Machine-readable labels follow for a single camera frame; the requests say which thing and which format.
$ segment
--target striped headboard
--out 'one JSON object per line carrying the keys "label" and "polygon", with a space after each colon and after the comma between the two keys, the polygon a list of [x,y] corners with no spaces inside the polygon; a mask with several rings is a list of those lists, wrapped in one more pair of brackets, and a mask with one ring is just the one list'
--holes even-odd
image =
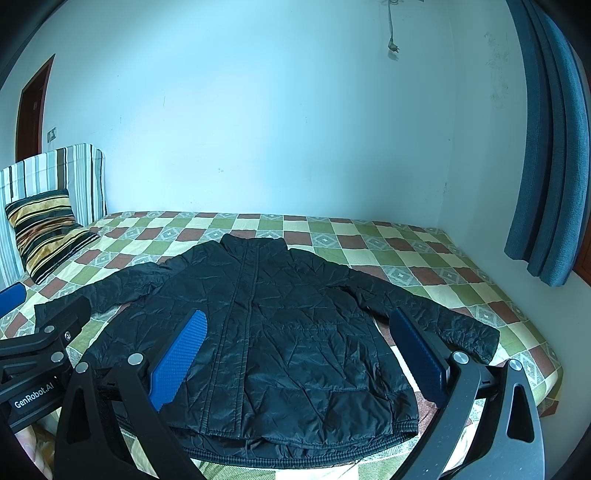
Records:
{"label": "striped headboard", "polygon": [[87,226],[107,213],[104,171],[102,152],[84,143],[35,155],[0,171],[0,290],[24,273],[4,207],[37,193],[68,189],[76,221]]}

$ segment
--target checkered bedsheet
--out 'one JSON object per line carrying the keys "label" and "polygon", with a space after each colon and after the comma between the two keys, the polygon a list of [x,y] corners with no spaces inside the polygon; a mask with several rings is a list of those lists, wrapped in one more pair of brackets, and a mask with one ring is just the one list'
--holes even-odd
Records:
{"label": "checkered bedsheet", "polygon": [[[340,218],[193,212],[116,213],[90,227],[101,236],[100,240],[65,261],[41,285],[33,284],[28,277],[23,279],[27,301],[0,319],[3,338],[33,332],[35,304],[69,294],[129,265],[163,262],[194,245],[218,241],[226,233],[243,238],[283,237],[290,248],[309,250],[326,260],[390,281],[497,328],[501,341],[492,364],[509,358],[519,360],[540,414],[556,410],[563,369],[552,348],[511,299],[439,229]],[[92,317],[68,347],[73,363],[123,308]],[[475,421],[481,409],[481,405],[475,405]],[[133,438],[129,442],[132,450],[141,450]],[[415,443],[413,439],[354,467],[335,469],[345,477],[353,475],[350,472],[354,469],[355,479],[380,478],[380,472],[389,478]],[[213,464],[202,466],[202,470],[213,469],[208,478],[231,478],[236,469],[216,468]],[[248,476],[260,473],[267,477],[272,473],[273,478],[281,480],[286,472],[250,470]]]}

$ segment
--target textured blue pad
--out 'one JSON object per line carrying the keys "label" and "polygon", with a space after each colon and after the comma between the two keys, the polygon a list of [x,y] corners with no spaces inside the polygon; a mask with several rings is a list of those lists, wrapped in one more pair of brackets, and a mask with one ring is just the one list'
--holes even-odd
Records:
{"label": "textured blue pad", "polygon": [[207,317],[196,310],[150,377],[150,400],[157,411],[172,402],[207,334]]}
{"label": "textured blue pad", "polygon": [[416,328],[421,327],[401,309],[394,309],[390,314],[390,334],[423,397],[442,408],[448,397],[446,372],[437,360],[436,353],[423,341]]}
{"label": "textured blue pad", "polygon": [[22,283],[14,285],[0,291],[0,317],[17,308],[27,299],[27,289]]}

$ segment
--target screw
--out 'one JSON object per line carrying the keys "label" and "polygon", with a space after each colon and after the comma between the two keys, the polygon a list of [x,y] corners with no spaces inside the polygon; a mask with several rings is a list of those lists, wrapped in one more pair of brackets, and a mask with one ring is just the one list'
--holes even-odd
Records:
{"label": "screw", "polygon": [[63,352],[53,352],[53,354],[51,356],[51,361],[53,363],[55,363],[55,364],[58,364],[63,359],[64,359],[64,353]]}
{"label": "screw", "polygon": [[80,362],[78,365],[76,365],[75,370],[77,373],[83,374],[88,370],[88,364],[86,362]]}
{"label": "screw", "polygon": [[468,363],[468,356],[464,352],[454,352],[453,359],[458,364],[466,365]]}
{"label": "screw", "polygon": [[143,359],[144,356],[141,353],[132,353],[128,357],[127,363],[129,363],[130,365],[139,365]]}
{"label": "screw", "polygon": [[521,365],[521,362],[519,360],[515,360],[514,358],[509,360],[509,366],[517,372],[523,368],[523,365]]}

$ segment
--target white wall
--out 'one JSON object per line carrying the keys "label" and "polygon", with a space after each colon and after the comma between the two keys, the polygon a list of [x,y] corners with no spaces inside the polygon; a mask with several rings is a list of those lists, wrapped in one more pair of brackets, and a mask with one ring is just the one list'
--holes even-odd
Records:
{"label": "white wall", "polygon": [[558,410],[542,419],[550,478],[591,421],[591,288],[575,274],[548,287],[503,253],[525,151],[521,49],[504,0],[450,0],[449,8],[456,120],[440,226],[534,320],[564,366]]}
{"label": "white wall", "polygon": [[22,87],[56,54],[47,149],[101,148],[110,211],[275,212],[433,226],[449,168],[443,2],[69,0],[0,90],[0,166]]}

